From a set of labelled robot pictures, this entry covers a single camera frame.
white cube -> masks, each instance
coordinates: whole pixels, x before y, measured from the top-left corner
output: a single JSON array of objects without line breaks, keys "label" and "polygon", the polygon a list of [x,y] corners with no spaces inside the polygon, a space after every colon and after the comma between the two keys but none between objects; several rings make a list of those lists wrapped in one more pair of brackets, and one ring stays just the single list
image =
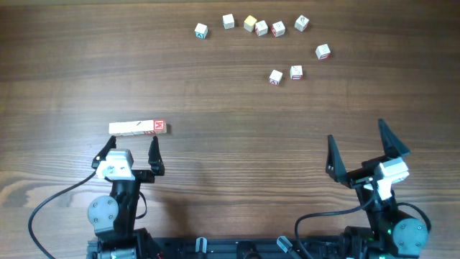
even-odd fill
[{"label": "white cube", "polygon": [[275,22],[272,25],[272,33],[273,33],[273,35],[275,37],[279,37],[279,36],[285,34],[285,30],[286,30],[286,27],[281,21]]},{"label": "white cube", "polygon": [[198,23],[195,28],[195,36],[204,40],[208,34],[208,27],[204,24]]},{"label": "white cube", "polygon": [[258,23],[256,23],[256,33],[257,33],[257,36],[262,36],[262,35],[266,35],[268,32],[268,26],[267,26],[267,23],[265,21],[260,21]]},{"label": "white cube", "polygon": [[302,73],[302,66],[301,65],[293,65],[290,67],[290,78],[293,80],[300,80],[303,77]]},{"label": "white cube", "polygon": [[316,56],[318,56],[319,60],[328,58],[330,54],[331,50],[329,50],[329,46],[327,44],[318,46],[316,48]]},{"label": "white cube", "polygon": [[281,78],[282,78],[282,73],[279,71],[273,70],[272,74],[270,75],[269,82],[271,84],[278,86],[280,84]]},{"label": "white cube", "polygon": [[303,32],[307,28],[309,21],[310,20],[307,17],[300,15],[297,21],[295,21],[294,27]]},{"label": "white cube", "polygon": [[224,21],[225,29],[231,29],[235,27],[235,20],[233,19],[233,14],[224,15],[222,16],[222,19]]}]

rectangular block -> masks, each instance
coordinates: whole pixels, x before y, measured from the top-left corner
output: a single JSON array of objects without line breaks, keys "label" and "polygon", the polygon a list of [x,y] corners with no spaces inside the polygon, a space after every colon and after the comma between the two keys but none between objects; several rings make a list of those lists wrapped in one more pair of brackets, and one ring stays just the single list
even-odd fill
[{"label": "rectangular block", "polygon": [[167,127],[164,119],[109,124],[109,134],[114,136],[153,135],[166,132]]}]

toy block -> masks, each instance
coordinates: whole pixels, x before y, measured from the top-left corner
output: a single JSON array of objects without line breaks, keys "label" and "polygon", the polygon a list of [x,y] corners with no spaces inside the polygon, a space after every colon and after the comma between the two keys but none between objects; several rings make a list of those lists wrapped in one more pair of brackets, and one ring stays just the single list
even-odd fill
[{"label": "toy block", "polygon": [[167,125],[164,119],[154,119],[153,120],[153,131],[157,134],[166,133]]},{"label": "toy block", "polygon": [[195,36],[204,40],[208,34],[208,27],[204,24],[198,23],[195,28]]},{"label": "toy block", "polygon": [[113,136],[153,135],[155,133],[166,133],[166,121],[164,119],[109,124],[109,134]]},{"label": "toy block", "polygon": [[257,19],[249,15],[245,20],[244,20],[244,28],[247,29],[248,32],[252,32],[254,30],[254,25],[256,24]]},{"label": "toy block", "polygon": [[268,26],[267,26],[267,23],[265,21],[260,21],[258,23],[256,23],[255,25],[256,27],[256,33],[257,33],[257,36],[263,36],[263,35],[266,35],[267,32],[268,32]]},{"label": "toy block", "polygon": [[318,56],[319,60],[328,58],[331,54],[331,50],[329,50],[329,46],[327,44],[318,46],[316,48],[316,56]]},{"label": "toy block", "polygon": [[224,29],[231,29],[235,27],[235,20],[233,19],[233,14],[227,14],[222,16],[224,21]]},{"label": "toy block", "polygon": [[271,84],[278,86],[280,84],[281,78],[282,78],[282,73],[279,71],[273,70],[272,74],[270,75],[269,82]]},{"label": "toy block", "polygon": [[295,21],[294,27],[303,32],[307,28],[309,21],[310,20],[307,17],[300,15],[297,21]]},{"label": "toy block", "polygon": [[273,33],[273,36],[275,36],[275,37],[279,37],[279,36],[285,34],[285,30],[286,30],[286,27],[281,21],[275,22],[272,25],[272,33]]},{"label": "toy block", "polygon": [[292,80],[300,80],[303,77],[302,73],[302,66],[301,65],[293,65],[290,67],[290,78]]}]

cable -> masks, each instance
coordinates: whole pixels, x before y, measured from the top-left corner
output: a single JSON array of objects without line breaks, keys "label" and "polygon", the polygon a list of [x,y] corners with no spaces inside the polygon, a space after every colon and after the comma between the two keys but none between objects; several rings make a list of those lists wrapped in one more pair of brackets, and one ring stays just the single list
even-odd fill
[{"label": "cable", "polygon": [[142,192],[139,192],[139,195],[142,197],[142,199],[144,200],[144,204],[145,204],[145,212],[140,214],[139,216],[136,217],[136,219],[141,219],[143,218],[145,215],[147,215],[147,201],[145,200],[145,196]]},{"label": "cable", "polygon": [[409,206],[412,209],[416,210],[419,213],[419,215],[422,216],[422,219],[423,219],[423,221],[425,222],[425,225],[426,225],[426,229],[428,230],[428,233],[430,233],[430,231],[431,231],[431,221],[430,221],[430,218],[428,218],[428,216],[426,216],[425,212],[423,212],[421,209],[419,209],[416,205],[412,205],[412,204],[409,204],[407,202],[400,202],[400,203],[396,204],[396,206]]},{"label": "cable", "polygon": [[307,258],[314,259],[313,256],[303,247],[302,242],[300,241],[299,238],[299,224],[302,220],[312,218],[312,217],[322,217],[322,216],[337,216],[337,215],[344,215],[344,214],[350,214],[353,212],[357,212],[359,210],[365,209],[371,202],[374,201],[375,198],[375,192],[372,193],[371,198],[366,201],[365,204],[362,204],[361,206],[355,207],[353,209],[347,209],[343,211],[337,211],[337,212],[321,212],[321,213],[312,213],[312,214],[307,214],[304,216],[301,216],[300,218],[297,219],[295,222],[294,226],[294,233],[295,233],[295,239],[297,240],[297,243],[299,244],[300,249],[302,250],[303,254],[307,256]]},{"label": "cable", "polygon": [[80,185],[86,183],[87,181],[89,181],[91,178],[93,178],[93,176],[96,175],[96,172],[94,171],[90,176],[88,176],[87,178],[85,178],[84,180],[82,180],[80,183],[76,183],[74,185],[72,185],[71,187],[67,188],[67,189],[64,189],[56,194],[53,194],[50,198],[48,199],[45,199],[40,205],[37,206],[37,208],[34,209],[34,211],[30,214],[30,218],[29,218],[29,224],[28,224],[28,228],[29,228],[29,234],[30,234],[30,237],[32,238],[32,240],[34,240],[34,243],[38,246],[39,249],[41,249],[41,251],[48,257],[48,258],[51,258],[51,259],[55,259],[48,251],[46,251],[46,249],[42,246],[42,244],[40,244],[40,242],[38,242],[38,239],[37,237],[35,237],[35,234],[34,234],[34,231],[32,230],[32,221],[34,220],[34,217],[36,215],[36,213],[44,206],[46,205],[48,202],[52,201],[54,198],[58,197],[59,195],[61,194],[65,194],[66,192],[70,191],[70,190],[73,190],[77,187],[79,187]]}]

yellow cube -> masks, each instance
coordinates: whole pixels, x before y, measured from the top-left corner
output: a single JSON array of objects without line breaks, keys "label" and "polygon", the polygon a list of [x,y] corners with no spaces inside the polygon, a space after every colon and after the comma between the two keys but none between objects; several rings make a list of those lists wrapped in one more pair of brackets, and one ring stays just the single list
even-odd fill
[{"label": "yellow cube", "polygon": [[244,20],[244,28],[247,29],[249,32],[252,32],[254,30],[254,25],[256,24],[257,19],[255,19],[253,16],[249,15],[245,20]]}]

